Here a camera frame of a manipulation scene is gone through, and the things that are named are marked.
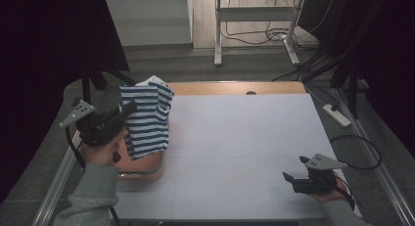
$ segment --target power strip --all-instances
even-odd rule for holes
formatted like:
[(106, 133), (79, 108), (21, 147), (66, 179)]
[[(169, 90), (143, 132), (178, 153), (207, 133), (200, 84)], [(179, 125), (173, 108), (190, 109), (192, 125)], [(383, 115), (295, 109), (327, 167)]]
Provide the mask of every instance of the power strip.
[(327, 104), (323, 107), (323, 110), (328, 113), (336, 122), (338, 122), (342, 127), (347, 127), (351, 125), (350, 120), (343, 116), (339, 111), (332, 111), (332, 105)]

